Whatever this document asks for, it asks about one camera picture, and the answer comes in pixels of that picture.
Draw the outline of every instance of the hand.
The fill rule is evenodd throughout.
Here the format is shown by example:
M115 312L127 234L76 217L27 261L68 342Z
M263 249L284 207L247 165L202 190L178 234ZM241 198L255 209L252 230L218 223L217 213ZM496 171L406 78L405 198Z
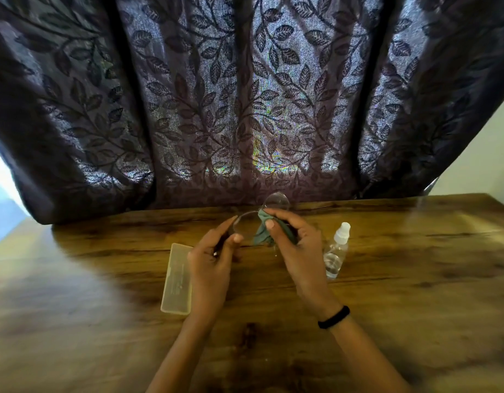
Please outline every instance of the hand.
M232 234L223 244L219 259L214 257L214 247L235 220L227 219L215 229L209 230L188 253L191 274L192 299L190 320L211 328L226 299L230 283L230 268L234 251L243 237Z
M265 212L297 229L299 242L294 245L277 222L271 219L265 222L283 255L297 294L319 321L334 316L341 305L327 284L321 232L292 212L276 209L265 209Z

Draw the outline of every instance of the white bottle cap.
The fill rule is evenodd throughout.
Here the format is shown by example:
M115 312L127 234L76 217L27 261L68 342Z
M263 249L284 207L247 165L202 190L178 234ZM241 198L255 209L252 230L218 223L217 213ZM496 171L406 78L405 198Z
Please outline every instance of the white bottle cap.
M336 231L334 235L334 241L337 244L346 244L348 237L350 236L350 224L347 222L341 223L341 227Z

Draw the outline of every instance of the person's right arm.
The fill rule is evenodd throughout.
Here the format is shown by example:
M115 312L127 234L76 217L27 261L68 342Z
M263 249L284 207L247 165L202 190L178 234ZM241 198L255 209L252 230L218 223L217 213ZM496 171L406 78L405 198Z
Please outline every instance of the person's right arm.
M327 284L321 232L292 212L274 209L265 211L287 221L297 229L299 242L294 245L278 223L273 220L265 223L283 255L297 294L319 321L334 316L343 306ZM411 391L408 383L351 316L347 316L328 330L340 346L349 372L361 391L366 393Z

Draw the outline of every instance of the black wristband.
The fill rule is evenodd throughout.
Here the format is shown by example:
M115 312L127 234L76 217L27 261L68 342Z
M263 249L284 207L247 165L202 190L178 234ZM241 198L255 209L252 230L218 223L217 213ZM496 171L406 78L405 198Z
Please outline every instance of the black wristband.
M342 321L345 317L347 317L350 314L350 309L348 306L343 306L343 308L338 311L334 316L330 317L329 319L325 321L318 321L317 324L319 325L319 328L322 330L326 330L333 325L336 325L340 321Z

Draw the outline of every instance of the person's left hand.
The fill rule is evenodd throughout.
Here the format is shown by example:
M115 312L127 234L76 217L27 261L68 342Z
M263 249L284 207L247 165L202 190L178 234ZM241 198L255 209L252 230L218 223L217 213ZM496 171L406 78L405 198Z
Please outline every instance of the person's left hand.
M234 251L243 237L232 234L223 244L219 259L214 257L214 247L235 220L227 219L215 229L209 230L188 253L192 299L190 318L208 328L215 323L226 299L230 283L230 268Z

